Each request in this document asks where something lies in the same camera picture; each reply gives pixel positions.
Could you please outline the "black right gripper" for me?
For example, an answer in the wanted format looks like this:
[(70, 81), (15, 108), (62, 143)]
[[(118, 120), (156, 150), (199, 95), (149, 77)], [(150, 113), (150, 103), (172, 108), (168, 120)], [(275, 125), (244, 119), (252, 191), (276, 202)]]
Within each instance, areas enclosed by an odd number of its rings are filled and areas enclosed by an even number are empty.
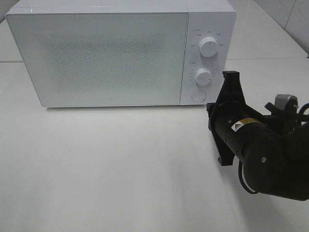
[(223, 71), (224, 82), (216, 103), (207, 104), (209, 129), (221, 166), (233, 165), (234, 157), (246, 159), (250, 146), (267, 136), (266, 123), (245, 105), (239, 75), (237, 71)]

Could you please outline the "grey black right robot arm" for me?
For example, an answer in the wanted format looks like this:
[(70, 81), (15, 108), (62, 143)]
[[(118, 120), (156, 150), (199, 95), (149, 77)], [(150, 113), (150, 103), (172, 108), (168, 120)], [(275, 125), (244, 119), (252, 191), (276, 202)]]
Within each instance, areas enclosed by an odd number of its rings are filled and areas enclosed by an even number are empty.
[(207, 104), (209, 129), (222, 166), (239, 159), (238, 175), (250, 194), (298, 201), (309, 198), (309, 106), (294, 95), (267, 103), (269, 115), (246, 104), (239, 72), (224, 71), (216, 102)]

